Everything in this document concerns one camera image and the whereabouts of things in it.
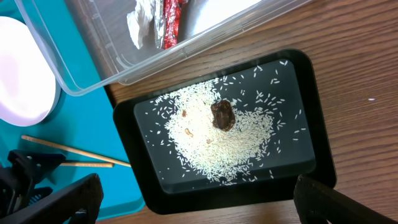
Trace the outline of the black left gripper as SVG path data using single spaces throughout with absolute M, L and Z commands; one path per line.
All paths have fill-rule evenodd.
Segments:
M 63 154 L 45 154 L 12 150 L 7 157 L 10 167 L 1 168 L 1 214 L 10 215 L 32 205 L 53 192 L 51 187 L 40 187 L 66 157 Z

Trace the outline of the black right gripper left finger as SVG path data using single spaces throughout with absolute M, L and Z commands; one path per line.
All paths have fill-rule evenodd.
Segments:
M 1 224 L 95 223 L 104 193 L 98 174 L 86 177 L 1 219 Z

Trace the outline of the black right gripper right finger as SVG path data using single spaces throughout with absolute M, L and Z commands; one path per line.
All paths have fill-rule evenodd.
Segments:
M 300 175 L 297 179 L 294 204 L 301 223 L 395 224 L 393 219 L 306 175 Z

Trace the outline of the wooden chopstick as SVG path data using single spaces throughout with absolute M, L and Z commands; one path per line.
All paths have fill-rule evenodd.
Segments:
M 113 168 L 114 164 L 109 162 L 76 162 L 65 161 L 60 164 L 64 167 L 100 167 L 100 168 Z
M 28 135 L 22 135 L 21 138 L 26 140 L 26 141 L 36 142 L 38 144 L 42 144 L 42 145 L 45 145 L 45 146 L 50 146 L 50 147 L 54 147 L 54 148 L 57 148 L 57 149 L 61 149 L 63 151 L 72 152 L 72 153 L 79 154 L 79 155 L 82 155 L 82 156 L 86 156 L 86 157 L 90 157 L 90 158 L 94 158 L 94 159 L 99 159 L 99 160 L 102 160 L 102 161 L 110 162 L 110 163 L 113 163 L 113 164 L 118 164 L 118 165 L 125 166 L 125 167 L 131 167 L 130 163 L 127 163 L 127 162 L 124 162 L 124 161 L 120 161 L 120 160 L 117 160 L 117 159 L 113 159 L 113 158 L 110 158 L 110 157 L 102 156 L 102 155 L 99 155 L 99 154 L 95 154 L 95 153 L 92 153 L 92 152 L 82 151 L 82 150 L 76 149 L 74 147 L 64 146 L 64 145 L 61 145 L 61 144 L 57 144 L 57 143 L 54 143 L 54 142 L 38 139 L 38 138 L 35 138 L 35 137 L 32 137 L 32 136 L 28 136 Z

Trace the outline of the large white round plate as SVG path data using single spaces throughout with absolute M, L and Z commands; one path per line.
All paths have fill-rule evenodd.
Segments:
M 56 107 L 61 94 L 55 76 L 28 27 L 1 17 L 1 119 L 33 126 Z

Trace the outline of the rice and food scraps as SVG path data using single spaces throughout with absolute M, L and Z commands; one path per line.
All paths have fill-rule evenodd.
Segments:
M 314 157 L 294 65 L 282 59 L 192 84 L 138 103 L 136 119 L 151 157 L 164 154 L 188 179 L 233 185 L 276 177 L 276 168 Z

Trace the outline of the red snack wrapper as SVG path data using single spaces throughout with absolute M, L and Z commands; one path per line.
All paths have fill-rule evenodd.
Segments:
M 186 0 L 164 0 L 165 50 L 177 45 L 181 13 L 186 2 Z

